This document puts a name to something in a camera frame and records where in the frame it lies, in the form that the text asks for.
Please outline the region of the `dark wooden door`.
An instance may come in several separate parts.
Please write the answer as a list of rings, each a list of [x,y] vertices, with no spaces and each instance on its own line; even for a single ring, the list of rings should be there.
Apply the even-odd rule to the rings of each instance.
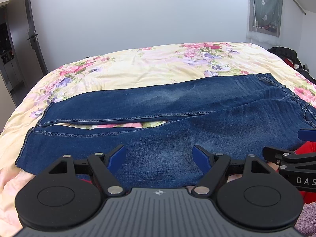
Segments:
[[[48,74],[48,69],[46,67],[46,63],[44,61],[39,40],[38,40],[38,33],[35,29],[35,23],[33,19],[33,14],[32,14],[32,6],[31,6],[31,0],[25,0],[25,7],[26,7],[26,15],[27,15],[27,20],[28,20],[28,25],[29,25],[29,31],[28,31],[28,39],[27,41],[30,42],[31,48],[35,51],[36,58],[39,62],[39,66],[41,68],[41,71],[43,75]]]

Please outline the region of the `blue denim jeans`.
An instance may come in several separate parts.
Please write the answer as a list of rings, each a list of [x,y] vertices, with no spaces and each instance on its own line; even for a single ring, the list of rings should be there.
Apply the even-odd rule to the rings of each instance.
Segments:
[[[195,145],[244,159],[266,146],[299,148],[302,128],[315,128],[315,108],[269,73],[93,91],[51,103],[16,166],[36,175],[63,155],[85,159],[122,144],[115,176],[125,188],[178,188],[202,176]]]

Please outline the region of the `green patterned window curtain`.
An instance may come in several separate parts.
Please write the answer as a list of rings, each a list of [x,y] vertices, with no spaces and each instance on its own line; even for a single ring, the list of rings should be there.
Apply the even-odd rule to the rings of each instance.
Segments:
[[[280,36],[283,0],[250,0],[249,31]]]

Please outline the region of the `floral yellow bed quilt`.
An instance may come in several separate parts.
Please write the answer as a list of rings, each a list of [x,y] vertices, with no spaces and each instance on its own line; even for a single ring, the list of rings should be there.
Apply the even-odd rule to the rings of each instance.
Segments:
[[[51,102],[88,91],[124,89],[199,79],[204,76],[270,73],[311,105],[315,85],[279,57],[251,43],[205,42],[117,51],[65,64],[44,76],[1,127],[1,236],[21,229],[14,199],[32,175],[17,168],[27,131]]]

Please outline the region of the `black clothes pile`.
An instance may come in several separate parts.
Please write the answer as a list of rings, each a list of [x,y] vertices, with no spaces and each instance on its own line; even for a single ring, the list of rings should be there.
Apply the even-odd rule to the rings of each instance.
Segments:
[[[304,76],[311,83],[315,84],[315,79],[310,76],[307,66],[301,64],[295,50],[285,47],[272,47],[267,51],[281,58],[281,60],[283,60],[288,66],[296,70],[300,75]]]

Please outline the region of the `purple fuzzy fabric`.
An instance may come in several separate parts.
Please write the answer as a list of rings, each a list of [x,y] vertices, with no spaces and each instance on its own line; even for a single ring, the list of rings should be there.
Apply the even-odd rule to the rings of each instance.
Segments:
[[[304,204],[302,213],[296,222],[295,229],[305,236],[316,234],[316,203]]]

